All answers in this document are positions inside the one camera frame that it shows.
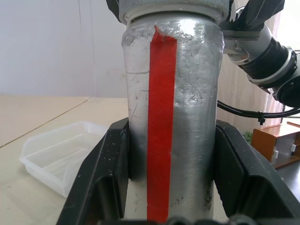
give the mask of wooden table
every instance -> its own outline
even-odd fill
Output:
[[[65,203],[19,161],[29,137],[79,120],[110,126],[127,116],[125,98],[0,96],[0,224],[54,225]],[[214,195],[214,218],[226,221],[216,189]]]

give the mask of white plastic tray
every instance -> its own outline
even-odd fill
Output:
[[[31,137],[23,145],[20,161],[28,173],[67,197],[83,160],[107,129],[80,121]]]

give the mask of white curtain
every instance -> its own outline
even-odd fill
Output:
[[[246,5],[248,0],[235,0],[235,2],[238,8]],[[280,15],[277,14],[266,22],[274,36],[277,33],[279,18]],[[272,95],[268,95],[256,85],[250,83],[246,73],[234,65],[227,55],[223,57],[218,82],[218,100],[244,110],[260,112],[282,111],[282,105],[276,102]],[[238,128],[242,134],[247,131],[252,132],[254,128],[261,127],[257,119],[236,116],[219,108],[217,110],[217,119],[229,122]],[[264,126],[280,122],[280,119],[267,120]]]

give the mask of scratched metal surface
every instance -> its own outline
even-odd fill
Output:
[[[123,36],[134,177],[128,186],[125,217],[146,218],[149,61],[154,25],[178,40],[169,217],[184,216],[192,221],[211,218],[211,166],[223,34],[211,20],[185,13],[141,18]]]

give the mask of red stripe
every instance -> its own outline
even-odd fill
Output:
[[[150,44],[147,219],[165,222],[169,211],[177,40],[155,27]]]

